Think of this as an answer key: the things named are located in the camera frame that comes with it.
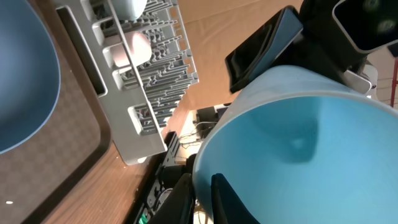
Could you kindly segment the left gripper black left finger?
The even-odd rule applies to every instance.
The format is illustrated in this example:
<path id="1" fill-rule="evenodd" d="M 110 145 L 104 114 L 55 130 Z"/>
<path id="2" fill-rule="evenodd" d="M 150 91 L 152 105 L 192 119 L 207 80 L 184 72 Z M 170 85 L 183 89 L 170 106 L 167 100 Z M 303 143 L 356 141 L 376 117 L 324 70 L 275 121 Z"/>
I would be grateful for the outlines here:
<path id="1" fill-rule="evenodd" d="M 148 224 L 192 224 L 195 192 L 192 175 L 184 174 Z"/>

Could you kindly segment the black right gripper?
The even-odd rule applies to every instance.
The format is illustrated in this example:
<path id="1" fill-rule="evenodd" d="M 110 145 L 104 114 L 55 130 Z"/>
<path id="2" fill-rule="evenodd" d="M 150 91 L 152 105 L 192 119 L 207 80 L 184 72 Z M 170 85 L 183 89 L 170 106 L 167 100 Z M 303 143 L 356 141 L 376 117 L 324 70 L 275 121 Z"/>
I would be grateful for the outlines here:
<path id="1" fill-rule="evenodd" d="M 293 6 L 282 8 L 226 56 L 231 93 L 271 67 L 302 30 L 298 65 L 337 82 L 397 43 L 397 0 L 304 0 L 299 17 Z"/>

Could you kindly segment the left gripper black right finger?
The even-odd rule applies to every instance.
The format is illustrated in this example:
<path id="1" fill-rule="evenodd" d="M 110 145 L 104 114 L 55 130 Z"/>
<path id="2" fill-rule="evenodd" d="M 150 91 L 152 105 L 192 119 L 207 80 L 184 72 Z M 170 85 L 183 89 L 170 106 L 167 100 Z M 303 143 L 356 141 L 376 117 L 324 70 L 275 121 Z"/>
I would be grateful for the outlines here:
<path id="1" fill-rule="evenodd" d="M 223 174 L 211 177 L 211 203 L 215 224 L 259 224 Z"/>

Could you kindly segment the light blue plastic cup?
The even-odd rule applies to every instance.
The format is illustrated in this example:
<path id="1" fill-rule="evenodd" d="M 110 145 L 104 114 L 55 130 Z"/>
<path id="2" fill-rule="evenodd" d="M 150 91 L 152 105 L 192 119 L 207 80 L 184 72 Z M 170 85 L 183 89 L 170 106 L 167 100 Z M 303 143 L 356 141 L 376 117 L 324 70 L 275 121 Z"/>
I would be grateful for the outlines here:
<path id="1" fill-rule="evenodd" d="M 215 174 L 260 223 L 396 223 L 397 111 L 305 68 L 270 68 L 196 155 L 208 213 Z"/>

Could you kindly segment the pink plastic cup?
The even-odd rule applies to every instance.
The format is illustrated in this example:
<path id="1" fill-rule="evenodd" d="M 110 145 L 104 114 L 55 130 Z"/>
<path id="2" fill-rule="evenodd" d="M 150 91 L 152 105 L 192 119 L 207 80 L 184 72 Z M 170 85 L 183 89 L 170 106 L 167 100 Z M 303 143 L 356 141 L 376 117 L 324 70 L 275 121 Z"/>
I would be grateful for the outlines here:
<path id="1" fill-rule="evenodd" d="M 124 34 L 129 46 L 133 64 L 142 65 L 152 57 L 152 47 L 149 39 L 140 32 L 127 32 Z M 122 44 L 110 48 L 116 66 L 122 67 L 129 63 L 127 54 Z"/>

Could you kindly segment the light blue bowl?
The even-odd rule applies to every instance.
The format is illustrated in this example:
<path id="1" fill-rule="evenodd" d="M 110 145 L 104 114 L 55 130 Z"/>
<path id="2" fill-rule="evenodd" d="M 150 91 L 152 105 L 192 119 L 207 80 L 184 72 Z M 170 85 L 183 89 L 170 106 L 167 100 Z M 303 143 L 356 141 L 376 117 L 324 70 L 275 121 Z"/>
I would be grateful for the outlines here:
<path id="1" fill-rule="evenodd" d="M 111 0 L 119 20 L 134 21 L 146 8 L 147 0 Z"/>

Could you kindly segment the dark blue plate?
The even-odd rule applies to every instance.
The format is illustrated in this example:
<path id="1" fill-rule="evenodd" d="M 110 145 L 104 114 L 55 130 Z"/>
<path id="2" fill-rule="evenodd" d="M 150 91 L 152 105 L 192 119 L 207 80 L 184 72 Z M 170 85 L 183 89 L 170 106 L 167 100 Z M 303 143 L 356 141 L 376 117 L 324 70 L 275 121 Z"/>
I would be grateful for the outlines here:
<path id="1" fill-rule="evenodd" d="M 30 139 L 60 94 L 60 63 L 44 23 L 25 0 L 1 0 L 1 152 Z"/>

